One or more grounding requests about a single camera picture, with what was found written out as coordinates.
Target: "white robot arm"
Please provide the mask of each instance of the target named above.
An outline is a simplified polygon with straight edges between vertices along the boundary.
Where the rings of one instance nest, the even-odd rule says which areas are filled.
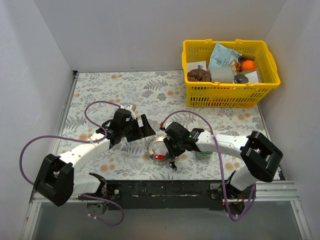
[[[188,131],[177,122],[167,123],[162,128],[167,137],[163,140],[172,158],[170,166],[176,170],[174,158],[185,151],[217,152],[209,131],[194,128]],[[228,198],[234,198],[257,181],[272,182],[283,153],[262,133],[253,131],[249,136],[215,136],[222,154],[243,159],[244,167],[234,171],[226,182]]]
[[[57,206],[63,205],[72,195],[86,193],[105,197],[107,181],[102,176],[96,173],[75,176],[75,173],[96,156],[118,144],[122,138],[132,142],[156,134],[146,115],[141,115],[143,126],[139,126],[134,112],[135,107],[119,108],[112,120],[102,124],[107,136],[99,142],[93,141],[105,135],[101,128],[88,139],[92,143],[82,143],[59,156],[47,155],[35,179],[34,189]]]

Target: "patterned table surface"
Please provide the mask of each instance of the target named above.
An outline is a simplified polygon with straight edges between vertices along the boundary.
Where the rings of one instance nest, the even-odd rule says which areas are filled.
[[[64,125],[63,136],[86,140],[96,130],[84,116],[85,107],[91,102],[103,100],[123,106],[136,105],[136,115],[146,114],[157,134],[160,123],[170,113],[191,110],[206,118],[215,134],[249,135],[251,131],[266,134],[257,106],[253,108],[187,107],[184,72],[103,72],[80,73],[70,109]],[[115,107],[96,104],[88,110],[96,123],[112,119]],[[186,128],[207,128],[206,124],[189,113],[178,113],[172,119]],[[87,163],[76,174],[94,172],[109,180],[220,180],[218,154],[211,159],[198,159],[194,152],[187,152],[176,159],[177,171],[168,165],[159,166],[146,156],[148,139],[127,143],[125,139]],[[79,143],[62,140],[58,153],[68,151]],[[222,155],[224,177],[244,166],[244,162],[233,156]]]

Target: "yellow plastic basket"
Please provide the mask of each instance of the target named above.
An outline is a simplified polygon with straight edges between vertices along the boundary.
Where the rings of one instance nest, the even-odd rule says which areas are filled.
[[[236,39],[235,41],[219,41],[219,43],[240,54],[254,56],[261,83],[232,84],[188,81],[187,63],[205,60],[208,67],[216,41],[212,39],[185,40],[183,42],[182,67],[188,107],[252,108],[271,89],[280,85],[274,57],[264,41]]]

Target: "glass panel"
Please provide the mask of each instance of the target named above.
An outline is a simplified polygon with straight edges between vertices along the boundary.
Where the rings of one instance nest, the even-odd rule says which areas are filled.
[[[117,222],[121,213],[107,211],[103,216]],[[85,203],[43,203],[33,239],[300,240],[301,234],[289,201],[255,202],[239,222],[224,211],[208,209],[127,209],[115,227],[88,217]]]

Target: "purple cable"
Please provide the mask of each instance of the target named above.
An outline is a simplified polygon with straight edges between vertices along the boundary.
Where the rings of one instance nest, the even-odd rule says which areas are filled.
[[[20,168],[20,172],[23,176],[23,178],[28,182],[30,183],[31,185],[34,184],[33,181],[31,181],[25,174],[24,172],[24,169],[23,169],[23,166],[22,166],[22,159],[23,159],[23,156],[24,156],[24,153],[27,149],[27,147],[32,144],[34,141],[37,141],[39,139],[62,139],[62,140],[68,140],[68,141],[73,141],[73,142],[77,142],[77,143],[83,143],[83,144],[90,144],[90,143],[97,143],[97,142],[100,142],[102,141],[103,139],[105,139],[107,137],[107,131],[104,127],[100,126],[99,124],[95,123],[94,121],[92,121],[88,115],[87,115],[87,111],[88,111],[88,108],[91,107],[93,104],[111,104],[111,105],[114,105],[114,106],[117,106],[117,107],[121,107],[120,105],[118,104],[115,104],[113,102],[109,102],[109,101],[94,101],[92,103],[90,103],[88,106],[86,106],[85,110],[84,110],[84,116],[85,118],[90,122],[92,123],[93,125],[101,128],[103,131],[104,131],[104,136],[100,139],[97,139],[97,140],[93,140],[93,141],[87,141],[87,140],[79,140],[79,139],[74,139],[74,138],[70,138],[70,137],[64,137],[64,136],[55,136],[55,135],[43,135],[43,136],[38,136],[38,137],[35,137],[34,139],[30,140],[22,149],[21,151],[21,154],[20,154],[20,158],[19,158],[19,168]]]
[[[119,225],[120,223],[122,223],[122,221],[124,220],[124,218],[125,218],[125,212],[124,212],[123,208],[122,208],[118,203],[116,203],[116,202],[114,202],[114,201],[110,201],[110,200],[108,200],[108,199],[104,199],[104,198],[100,198],[100,197],[95,197],[95,196],[90,196],[90,195],[87,195],[87,194],[82,194],[82,196],[83,196],[83,197],[86,197],[86,198],[95,199],[95,200],[101,200],[101,201],[104,201],[104,202],[108,202],[108,203],[110,203],[110,204],[113,204],[113,205],[115,205],[116,207],[119,208],[119,210],[121,211],[121,214],[122,214],[122,217],[121,217],[120,221],[118,221],[117,223],[112,223],[112,222],[109,222],[109,221],[103,219],[102,217],[99,217],[99,216],[94,215],[94,214],[90,214],[90,215],[93,216],[94,218],[96,218],[96,219],[98,219],[98,220],[100,220],[100,221],[102,221],[102,222],[104,222],[105,224],[108,224],[108,225],[110,225],[110,226],[117,226],[117,225]]]
[[[227,190],[226,190],[226,182],[225,182],[225,174],[224,174],[224,166],[223,166],[223,162],[222,162],[221,150],[220,150],[217,138],[216,138],[216,136],[214,134],[214,131],[212,129],[212,126],[210,125],[210,123],[203,116],[201,116],[200,114],[198,114],[196,112],[189,111],[189,110],[180,110],[180,111],[172,112],[164,119],[164,121],[161,124],[164,124],[168,118],[170,118],[172,115],[177,114],[177,113],[191,113],[191,114],[194,114],[194,115],[198,116],[199,118],[201,118],[209,126],[210,132],[213,135],[213,140],[214,140],[214,143],[215,143],[215,146],[216,146],[216,151],[217,151],[218,156],[219,156],[221,181],[222,181],[222,191],[223,191],[223,198],[224,198],[224,202],[225,202],[226,211],[227,211],[227,213],[228,213],[228,215],[229,215],[229,217],[231,218],[232,221],[238,222],[251,209],[251,207],[252,207],[252,205],[253,205],[253,203],[255,201],[256,191],[257,191],[256,190],[256,188],[257,188],[256,184],[253,184],[252,187],[251,187],[251,191],[250,191],[250,195],[249,195],[247,204],[244,207],[242,213],[238,217],[235,217],[234,215],[232,215],[231,212],[230,212],[228,199],[227,199]]]

